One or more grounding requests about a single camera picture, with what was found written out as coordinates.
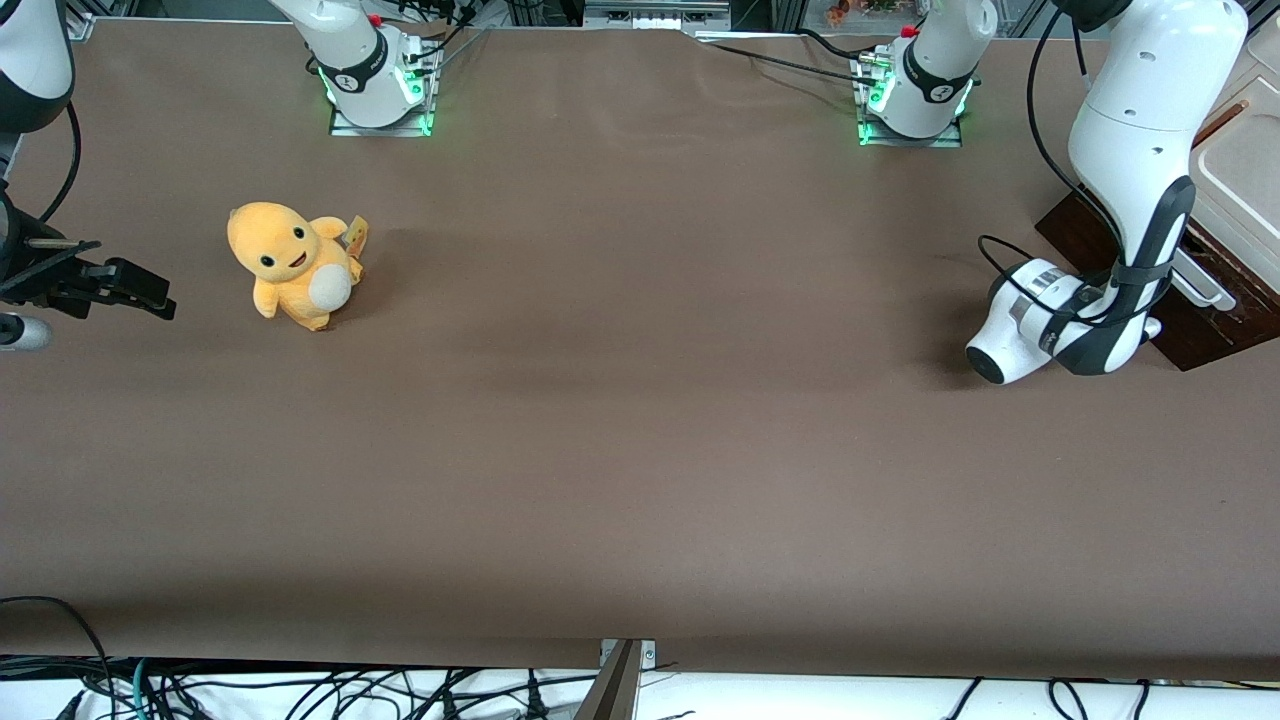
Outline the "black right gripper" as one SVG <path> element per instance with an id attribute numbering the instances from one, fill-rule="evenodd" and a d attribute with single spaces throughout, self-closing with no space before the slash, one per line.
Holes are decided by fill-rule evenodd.
<path id="1" fill-rule="evenodd" d="M 81 258 L 100 246 L 96 240 L 3 241 L 3 302 L 52 309 L 86 319 L 95 304 L 109 304 L 100 283 L 88 275 L 96 265 Z M 138 309 L 161 320 L 175 318 L 177 301 L 168 297 L 170 282 L 123 258 L 110 258 L 104 263 L 102 287 L 137 302 Z"/>

